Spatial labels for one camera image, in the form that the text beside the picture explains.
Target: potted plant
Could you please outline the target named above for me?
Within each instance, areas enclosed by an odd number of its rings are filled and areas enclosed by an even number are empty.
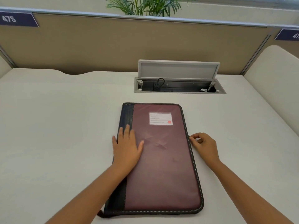
[[[181,0],[107,0],[107,8],[118,8],[126,15],[168,16],[180,10]]]

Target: beige wall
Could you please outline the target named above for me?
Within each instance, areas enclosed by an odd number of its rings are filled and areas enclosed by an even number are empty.
[[[0,78],[11,70],[11,67],[6,61],[0,56]]]
[[[299,59],[271,45],[260,54],[245,78],[299,135]]]
[[[5,7],[101,12],[122,14],[118,9],[107,9],[105,0],[0,0]],[[299,11],[264,9],[203,3],[181,3],[179,18],[219,21],[242,21],[270,24],[299,24]]]

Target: maroon folder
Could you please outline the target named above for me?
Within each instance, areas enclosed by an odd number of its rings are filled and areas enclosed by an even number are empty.
[[[105,204],[101,217],[196,214],[204,199],[185,125],[177,104],[124,103],[119,127],[129,124],[140,160]]]

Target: white tabletop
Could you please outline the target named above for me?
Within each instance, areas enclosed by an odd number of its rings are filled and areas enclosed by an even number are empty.
[[[299,222],[299,137],[243,76],[217,76],[226,95],[133,93],[135,76],[13,69],[0,79],[0,223],[44,223],[100,175],[112,162],[123,102],[180,104],[189,134],[210,134],[229,168]],[[194,156],[204,195],[199,214],[93,223],[245,223]]]

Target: gray lid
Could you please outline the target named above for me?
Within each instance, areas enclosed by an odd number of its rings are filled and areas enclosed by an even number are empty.
[[[140,79],[206,80],[214,79],[219,62],[139,60]]]

